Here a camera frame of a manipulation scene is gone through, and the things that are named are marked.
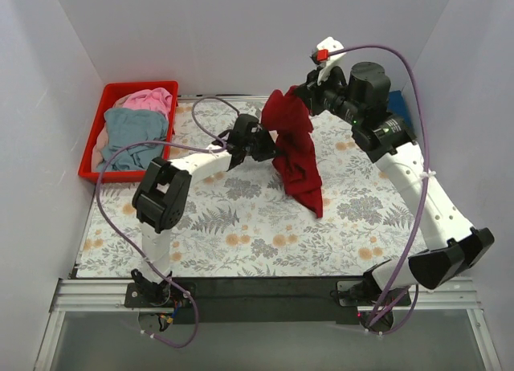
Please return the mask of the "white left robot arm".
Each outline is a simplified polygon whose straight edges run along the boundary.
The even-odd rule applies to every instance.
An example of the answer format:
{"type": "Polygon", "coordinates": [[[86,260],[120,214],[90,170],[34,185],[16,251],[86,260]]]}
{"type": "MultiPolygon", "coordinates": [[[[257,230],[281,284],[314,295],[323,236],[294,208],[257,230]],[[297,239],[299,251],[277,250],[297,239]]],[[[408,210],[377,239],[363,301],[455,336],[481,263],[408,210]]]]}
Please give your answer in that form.
{"type": "Polygon", "coordinates": [[[234,127],[219,137],[199,153],[169,161],[153,159],[133,196],[144,258],[131,276],[138,294],[155,307],[167,304],[171,297],[163,279],[172,274],[169,233],[184,214],[190,187],[233,169],[248,156],[266,161],[278,155],[269,131],[249,114],[239,115],[234,127]]]}

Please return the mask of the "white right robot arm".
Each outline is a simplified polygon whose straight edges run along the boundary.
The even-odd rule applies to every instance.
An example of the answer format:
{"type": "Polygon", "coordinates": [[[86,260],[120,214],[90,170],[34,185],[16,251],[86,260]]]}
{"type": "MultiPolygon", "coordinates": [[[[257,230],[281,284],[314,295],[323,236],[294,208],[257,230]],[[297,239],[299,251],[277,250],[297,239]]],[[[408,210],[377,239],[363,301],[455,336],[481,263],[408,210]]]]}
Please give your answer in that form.
{"type": "Polygon", "coordinates": [[[418,230],[426,249],[400,267],[387,260],[370,268],[345,292],[376,305],[385,303],[397,288],[437,288],[474,267],[494,243],[489,229],[475,228],[456,208],[434,172],[424,171],[416,136],[388,109],[389,92],[384,68],[371,62],[355,64],[349,76],[339,67],[318,67],[293,91],[314,116],[328,111],[350,124],[357,146],[388,176],[410,212],[422,211],[418,230]]]}

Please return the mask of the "red t shirt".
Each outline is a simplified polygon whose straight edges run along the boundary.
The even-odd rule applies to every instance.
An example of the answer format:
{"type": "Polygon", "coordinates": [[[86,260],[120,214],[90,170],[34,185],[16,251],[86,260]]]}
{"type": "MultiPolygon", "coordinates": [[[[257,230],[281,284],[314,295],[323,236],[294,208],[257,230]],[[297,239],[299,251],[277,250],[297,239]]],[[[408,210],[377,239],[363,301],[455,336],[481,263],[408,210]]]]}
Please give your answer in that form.
{"type": "Polygon", "coordinates": [[[311,138],[310,111],[294,90],[274,90],[263,107],[261,123],[266,130],[277,133],[279,155],[272,164],[281,176],[286,195],[322,218],[322,180],[311,138]]]}

